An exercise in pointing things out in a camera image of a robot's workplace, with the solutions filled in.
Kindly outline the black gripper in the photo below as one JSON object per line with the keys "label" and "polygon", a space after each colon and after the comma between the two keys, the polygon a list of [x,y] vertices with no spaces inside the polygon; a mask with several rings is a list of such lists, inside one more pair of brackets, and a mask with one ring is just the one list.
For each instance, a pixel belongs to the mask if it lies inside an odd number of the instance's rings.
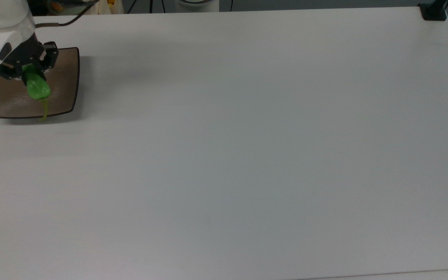
{"label": "black gripper", "polygon": [[0,64],[0,76],[4,79],[21,79],[25,87],[27,86],[27,77],[23,68],[27,65],[33,65],[37,74],[47,81],[45,71],[55,66],[59,49],[56,43],[41,43],[35,34],[21,43],[15,50]]}

